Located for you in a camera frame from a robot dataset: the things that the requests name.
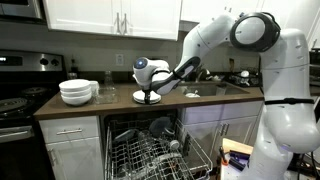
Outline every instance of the faucet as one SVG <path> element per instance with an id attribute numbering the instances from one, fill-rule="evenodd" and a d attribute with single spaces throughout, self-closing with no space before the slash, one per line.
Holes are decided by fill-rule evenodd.
<path id="1" fill-rule="evenodd" d="M 205 68 L 202 68 L 202 65 L 199 65 L 199 67 L 197 68 L 196 70 L 196 83 L 198 83 L 200 81 L 200 77 L 203 73 L 205 73 L 206 75 L 206 80 L 210 80 L 212 79 L 213 77 L 210 75 L 210 71 L 208 69 L 205 69 Z"/>

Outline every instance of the stack of bowls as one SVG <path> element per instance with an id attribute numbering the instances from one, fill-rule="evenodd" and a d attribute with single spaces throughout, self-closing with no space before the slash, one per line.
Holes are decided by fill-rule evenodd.
<path id="1" fill-rule="evenodd" d="M 59 84 L 62 100 L 72 106 L 81 106 L 92 97 L 90 81 L 73 79 Z"/>

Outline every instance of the kitchen counter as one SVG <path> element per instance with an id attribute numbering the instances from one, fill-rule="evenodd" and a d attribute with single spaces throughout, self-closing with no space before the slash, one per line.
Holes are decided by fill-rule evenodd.
<path id="1" fill-rule="evenodd" d="M 116 85 L 116 88 L 119 93 L 119 102 L 99 105 L 85 104 L 80 107 L 66 105 L 62 101 L 60 93 L 58 93 L 34 114 L 35 119 L 48 120 L 81 116 L 121 114 L 263 100 L 263 94 L 260 92 L 259 88 L 241 88 L 242 90 L 247 91 L 248 94 L 205 96 L 199 98 L 187 98 L 178 89 L 175 89 L 169 94 L 162 96 L 159 103 L 144 105 L 136 103 L 132 98 L 132 94 L 135 91 L 140 90 L 136 84 L 121 84 Z M 320 95 L 320 87 L 312 86 L 310 91 L 314 96 Z"/>

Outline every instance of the dishwasher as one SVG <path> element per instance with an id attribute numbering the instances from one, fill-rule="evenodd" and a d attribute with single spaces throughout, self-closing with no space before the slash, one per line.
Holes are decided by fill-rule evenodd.
<path id="1" fill-rule="evenodd" d="M 110 115 L 104 124 L 105 179 L 210 179 L 212 161 L 177 111 Z"/>

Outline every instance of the backsplash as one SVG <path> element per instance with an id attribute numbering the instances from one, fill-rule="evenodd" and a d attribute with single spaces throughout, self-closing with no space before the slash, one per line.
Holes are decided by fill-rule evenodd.
<path id="1" fill-rule="evenodd" d="M 46 26 L 0 22 L 0 49 L 27 50 L 61 54 L 69 70 L 72 57 L 80 71 L 132 71 L 138 57 L 162 58 L 173 68 L 182 55 L 183 39 L 178 41 L 113 37 L 49 31 Z M 124 55 L 124 66 L 116 66 L 115 54 Z M 239 51 L 223 44 L 203 59 L 204 67 L 213 72 L 229 71 L 229 58 L 239 67 L 257 67 L 258 54 Z"/>

